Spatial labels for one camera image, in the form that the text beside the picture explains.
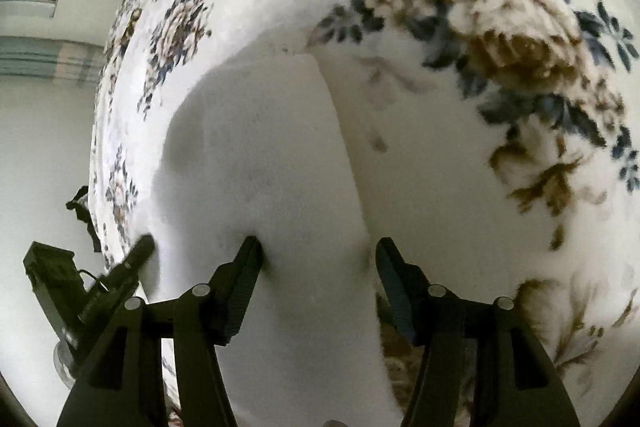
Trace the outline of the white knit sweater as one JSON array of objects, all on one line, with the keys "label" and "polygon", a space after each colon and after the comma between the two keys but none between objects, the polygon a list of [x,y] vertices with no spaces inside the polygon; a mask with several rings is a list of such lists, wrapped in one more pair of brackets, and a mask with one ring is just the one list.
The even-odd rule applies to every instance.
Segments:
[{"label": "white knit sweater", "polygon": [[145,290],[178,297],[257,237],[262,271],[218,355],[240,424],[398,425],[371,239],[317,61],[251,46],[190,80],[134,212],[157,245]]}]

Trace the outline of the left green curtain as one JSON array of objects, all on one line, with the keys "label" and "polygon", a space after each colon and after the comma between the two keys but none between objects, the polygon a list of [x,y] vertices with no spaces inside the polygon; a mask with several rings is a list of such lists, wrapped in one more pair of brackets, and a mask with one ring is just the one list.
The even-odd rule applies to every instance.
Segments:
[{"label": "left green curtain", "polygon": [[96,84],[103,51],[92,43],[51,36],[21,35],[13,20],[53,20],[58,0],[1,0],[1,76],[54,84]]}]

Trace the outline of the floral bed blanket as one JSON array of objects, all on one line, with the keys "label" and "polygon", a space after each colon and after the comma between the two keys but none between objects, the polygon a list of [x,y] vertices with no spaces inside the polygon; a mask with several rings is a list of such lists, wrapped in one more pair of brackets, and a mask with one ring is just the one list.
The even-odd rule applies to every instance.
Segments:
[{"label": "floral bed blanket", "polygon": [[190,75],[254,46],[318,63],[374,248],[458,296],[514,300],[579,421],[639,367],[639,0],[124,0],[89,207],[107,263],[143,234]]}]

